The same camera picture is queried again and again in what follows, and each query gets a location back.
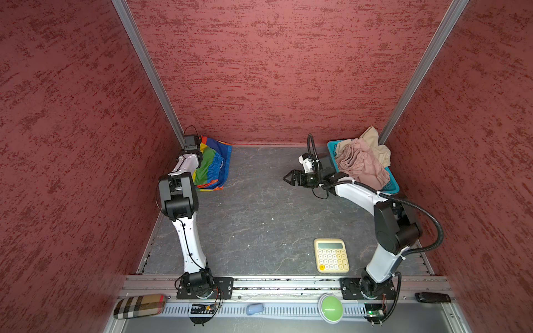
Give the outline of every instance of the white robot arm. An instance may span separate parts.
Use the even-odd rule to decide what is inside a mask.
[[[196,227],[198,195],[192,172],[201,164],[200,139],[185,136],[184,152],[178,157],[176,167],[159,179],[161,212],[170,218],[180,238],[184,260],[182,281],[190,294],[208,297],[214,288],[213,276],[201,249]]]
[[[382,294],[405,256],[435,249],[443,241],[440,223],[425,209],[391,196],[388,193],[356,182],[342,172],[337,172],[329,154],[318,155],[313,137],[308,136],[308,152],[299,157],[304,170],[292,170],[284,180],[290,185],[310,189],[322,188],[329,194],[346,198],[374,216],[378,245],[370,263],[361,274],[360,292],[365,298],[374,299]],[[426,247],[410,249],[422,235],[414,209],[426,214],[437,228],[437,240]]]

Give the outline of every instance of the gray floor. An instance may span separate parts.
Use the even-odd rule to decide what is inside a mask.
[[[198,193],[198,233],[213,274],[317,275],[315,238],[344,240],[350,275],[359,275],[368,264],[377,245],[370,213],[344,198],[317,199],[310,189],[282,180],[301,168],[298,156],[304,152],[234,147],[224,189]],[[426,269],[412,255],[400,271],[417,275]],[[143,274],[182,273],[180,243],[166,219]]]
[[[213,318],[204,327],[194,327],[189,318],[158,316],[128,319],[124,333],[168,332],[329,332],[329,333],[450,333],[452,329],[440,304],[399,304],[390,319],[372,326],[368,322],[340,321],[332,325],[321,320],[283,320],[254,318]]]

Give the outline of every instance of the metal frame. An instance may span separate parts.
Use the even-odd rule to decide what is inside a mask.
[[[154,91],[156,92],[159,102],[161,103],[161,106],[167,115],[168,121],[174,130],[174,134],[176,134],[177,140],[180,142],[181,147],[184,148],[185,139],[183,137],[183,128],[181,127],[180,121],[176,116],[176,112],[174,112],[174,108],[172,107],[170,99],[168,98],[163,83],[157,74],[156,67],[154,66],[154,63],[150,58],[150,54],[148,53],[148,50],[146,49],[146,46],[142,40],[130,8],[126,3],[126,0],[111,1],[113,2],[118,16],[124,25],[124,29],[126,29],[126,32],[128,33],[128,37],[133,44],[133,48],[137,52],[137,56],[139,56],[139,60],[141,60],[141,64],[146,71],[146,75],[150,79],[152,87],[154,87]]]
[[[420,59],[420,62],[418,63],[418,66],[416,67],[415,72],[411,77],[411,80],[405,87],[405,90],[403,91],[403,94],[400,97],[398,104],[396,104],[396,107],[392,111],[392,114],[388,119],[387,123],[385,124],[385,127],[383,127],[383,130],[379,135],[379,144],[384,144],[389,138],[392,129],[398,123],[398,120],[400,119],[402,113],[405,111],[407,104],[415,94],[415,91],[420,85],[420,82],[422,82],[422,79],[426,75],[431,64],[433,63],[433,60],[435,60],[435,57],[437,56],[444,42],[448,38],[448,35],[450,34],[451,30],[455,26],[455,23],[461,16],[461,13],[463,13],[463,10],[465,9],[468,1],[469,0],[453,0],[450,4],[450,7],[448,7],[446,14],[444,14],[444,17],[442,18],[439,27],[435,31],[433,38],[431,39],[429,45],[426,48],[424,55],[422,55],[422,58]]]
[[[139,263],[139,267],[137,267],[137,271],[135,272],[135,274],[142,274],[144,272],[144,267],[148,263],[148,257],[150,256],[150,252],[152,251],[152,247],[154,246],[154,241],[156,240],[157,232],[159,231],[159,228],[161,227],[164,218],[165,215],[159,212],[159,215],[157,215],[156,223],[154,224],[154,228],[152,229],[152,234],[150,235],[148,244],[146,244],[146,248],[144,249],[144,252],[142,254],[141,262]]]
[[[422,244],[420,244],[420,240],[419,239],[416,240],[415,244],[417,245],[418,248],[422,247]],[[420,257],[422,258],[422,260],[424,261],[424,265],[427,268],[428,274],[429,275],[435,275],[435,271],[433,270],[433,267],[431,267],[431,264],[430,264],[429,259],[427,258],[426,252],[422,252],[422,253],[419,253],[419,254],[420,254]]]
[[[196,300],[176,299],[174,282],[179,275],[128,275],[119,298],[163,294],[167,303],[188,303]],[[316,303],[324,293],[331,293],[342,299],[340,275],[234,275],[232,298],[234,303]],[[438,276],[404,276],[400,290],[399,303],[415,303],[415,293],[433,291],[450,296],[452,303],[442,304],[443,315],[454,333],[471,333],[464,315],[456,303],[448,279]],[[380,303],[381,300],[342,300],[342,303]],[[104,333],[122,332],[126,320],[116,320],[112,316]]]

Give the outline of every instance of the pink cloth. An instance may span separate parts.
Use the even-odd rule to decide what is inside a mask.
[[[368,143],[362,139],[353,139],[337,154],[335,161],[339,171],[376,190],[381,190],[391,180]]]

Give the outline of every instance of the beige calculator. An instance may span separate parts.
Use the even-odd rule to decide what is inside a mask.
[[[346,247],[340,238],[315,239],[314,256],[320,273],[346,273],[350,270]]]

